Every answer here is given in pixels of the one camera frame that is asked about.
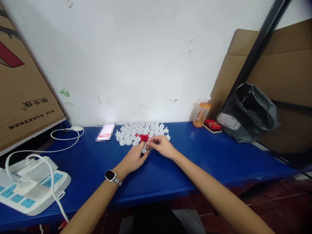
metal watch band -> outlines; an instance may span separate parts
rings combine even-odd
[[[118,187],[120,187],[123,184],[122,180],[119,180],[117,175],[116,175],[116,179],[114,180],[114,183],[116,183]]]

smartwatch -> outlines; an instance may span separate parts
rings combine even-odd
[[[117,175],[115,172],[113,172],[112,170],[108,170],[105,173],[105,178],[110,181],[110,182],[114,182],[118,185],[118,187],[120,187],[122,185],[122,181],[118,179]]]

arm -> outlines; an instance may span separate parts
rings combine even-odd
[[[154,148],[163,156],[172,159],[238,233],[274,233],[230,190],[178,152],[165,136],[153,136],[146,145],[147,148]]]
[[[138,169],[149,155],[149,150],[141,157],[141,152],[145,143],[141,142],[133,146],[124,159],[113,169],[120,180]],[[101,186],[92,194],[92,196],[77,211],[62,234],[88,234],[92,233],[101,216],[105,212],[108,204],[117,191],[117,184],[105,180]]]

blue table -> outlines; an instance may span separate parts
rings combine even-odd
[[[295,171],[252,144],[237,143],[225,133],[212,134],[205,128],[195,128],[191,122],[165,123],[172,145],[227,187],[290,176]],[[104,181],[104,174],[113,169],[130,150],[113,138],[95,142],[100,128],[87,127],[72,148],[46,153],[67,172],[72,181],[61,203],[72,217]],[[76,132],[62,137],[72,138]],[[55,141],[47,150],[66,148],[75,140]],[[110,203],[110,208],[133,206],[148,202],[186,196],[196,191],[189,178],[173,161],[152,150],[145,163],[128,175]],[[51,223],[63,217],[56,203],[37,216],[27,216],[0,204],[0,231]]]

dark red floor tile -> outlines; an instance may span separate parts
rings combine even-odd
[[[235,231],[221,216],[215,216],[214,214],[201,216],[202,224],[206,232],[218,233],[218,234],[234,234]]]
[[[44,231],[45,234],[50,234],[51,233],[50,224],[43,224],[42,228],[43,228],[43,231]],[[38,233],[38,234],[41,233],[39,225],[28,227],[26,229],[26,232],[28,232],[28,233]]]
[[[270,202],[249,206],[276,233],[296,233],[289,221],[283,217]]]
[[[271,203],[298,233],[312,231],[312,205],[303,200],[301,196],[273,200]]]
[[[214,210],[212,205],[201,193],[192,194],[189,197],[193,204],[194,210],[197,211],[198,215],[213,213]]]
[[[169,200],[168,204],[172,210],[177,210],[177,209],[192,209],[193,210],[193,206],[192,206],[189,196]]]
[[[312,180],[304,179],[304,180],[295,180],[295,179],[287,179],[284,181],[288,184],[296,193],[302,193],[310,191],[312,192]]]
[[[307,203],[312,205],[312,192],[304,192],[300,194],[300,197]]]
[[[92,234],[102,234],[103,228],[104,228],[104,224],[105,224],[105,220],[106,220],[106,212],[102,215],[102,217],[100,218],[99,222],[97,223],[95,229],[93,230]]]
[[[239,195],[241,195],[243,192],[244,192],[244,190],[243,190],[243,188],[241,188],[241,187],[231,187],[231,188],[228,188],[232,193],[234,193],[237,197],[239,196]]]
[[[240,196],[243,192],[247,191],[248,189],[250,189],[253,185],[252,184],[248,184],[248,185],[244,185],[242,187],[232,187],[232,188],[228,188],[232,193],[234,193],[237,197]],[[266,197],[264,197],[262,194],[259,194],[249,200],[244,201],[247,205],[250,204],[260,204],[263,202],[267,202],[269,201],[269,199],[267,199]]]
[[[118,234],[121,220],[131,215],[132,212],[130,209],[108,211],[103,228],[103,234]]]
[[[281,181],[280,183],[273,185],[263,193],[268,199],[282,198],[295,194],[297,194],[297,192],[293,190],[286,181]]]

